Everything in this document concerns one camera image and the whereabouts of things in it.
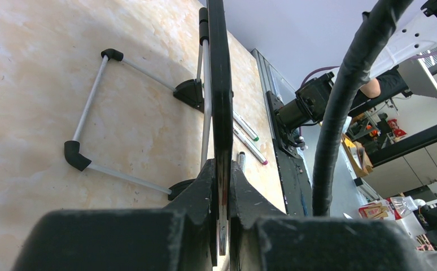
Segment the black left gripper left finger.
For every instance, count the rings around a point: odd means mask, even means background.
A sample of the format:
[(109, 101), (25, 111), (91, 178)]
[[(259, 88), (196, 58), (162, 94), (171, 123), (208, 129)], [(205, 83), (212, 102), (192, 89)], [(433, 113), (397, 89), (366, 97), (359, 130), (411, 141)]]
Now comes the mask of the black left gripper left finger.
[(13, 270), (211, 270), (215, 164), (158, 209), (57, 210), (42, 216)]

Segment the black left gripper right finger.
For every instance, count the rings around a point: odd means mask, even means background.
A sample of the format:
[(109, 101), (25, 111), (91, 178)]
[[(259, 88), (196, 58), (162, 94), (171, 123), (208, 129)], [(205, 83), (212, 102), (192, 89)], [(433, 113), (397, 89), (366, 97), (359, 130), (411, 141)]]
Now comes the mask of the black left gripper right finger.
[(418, 251), (389, 221), (292, 217), (232, 164), (231, 270), (425, 270)]

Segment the white whiteboard black frame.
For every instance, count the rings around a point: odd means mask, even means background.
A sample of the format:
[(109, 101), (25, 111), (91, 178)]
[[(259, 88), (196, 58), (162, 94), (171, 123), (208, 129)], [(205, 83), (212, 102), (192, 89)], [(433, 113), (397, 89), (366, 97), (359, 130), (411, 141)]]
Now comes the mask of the white whiteboard black frame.
[(233, 90), (223, 1), (165, 1), (137, 5), (158, 23), (154, 52), (110, 47), (94, 54), (90, 87), (63, 144), (70, 169), (150, 192), (145, 208), (160, 208), (171, 186), (212, 173), (206, 236), (213, 256), (229, 250), (228, 196), (233, 160)]

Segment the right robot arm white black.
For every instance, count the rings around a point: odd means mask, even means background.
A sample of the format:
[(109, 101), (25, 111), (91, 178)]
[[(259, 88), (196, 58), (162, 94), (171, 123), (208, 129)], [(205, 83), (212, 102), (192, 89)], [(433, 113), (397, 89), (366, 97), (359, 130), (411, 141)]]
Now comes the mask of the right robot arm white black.
[(437, 98), (437, 83), (424, 61), (437, 53), (437, 1), (425, 2), (399, 28), (397, 23), (409, 5), (409, 1), (379, 1), (363, 14), (341, 65), (306, 82), (294, 100), (273, 111), (276, 136), (285, 150), (304, 146), (303, 139), (293, 135), (297, 128), (319, 123), (333, 113), (344, 120), (358, 89), (392, 68), (398, 69), (408, 86), (413, 85), (415, 74), (422, 74), (431, 87), (430, 96)]

